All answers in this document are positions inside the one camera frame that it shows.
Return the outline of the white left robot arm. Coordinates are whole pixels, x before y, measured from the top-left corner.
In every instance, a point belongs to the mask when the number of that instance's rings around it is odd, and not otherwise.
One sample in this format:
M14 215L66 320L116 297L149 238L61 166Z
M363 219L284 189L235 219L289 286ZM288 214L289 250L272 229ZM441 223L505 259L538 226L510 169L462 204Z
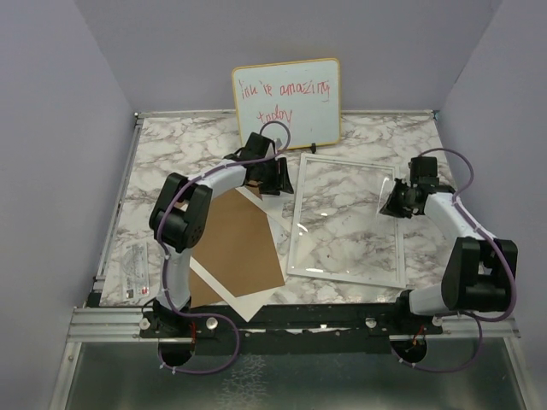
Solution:
M250 183L263 195L294 192L283 148L272 139L252 132L244 147L225 156L216 166L186 177L168 175L149 219L154 239L163 250L161 289L154 311L162 312L159 326L179 337L188 329L192 249L201 239L211 202Z

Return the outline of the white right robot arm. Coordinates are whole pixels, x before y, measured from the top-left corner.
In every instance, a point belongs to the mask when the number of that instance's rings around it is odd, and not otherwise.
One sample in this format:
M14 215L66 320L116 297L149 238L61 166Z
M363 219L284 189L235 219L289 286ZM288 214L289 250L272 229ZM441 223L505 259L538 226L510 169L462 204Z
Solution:
M518 248L487 231L463 206L459 192L438 177L438 160L419 155L409 162L409 181L395 179L379 213L398 219L427 217L452 243L439 284L403 292L406 304L392 314L394 327L411 334L423 316L450 313L499 313L508 317L516 304Z

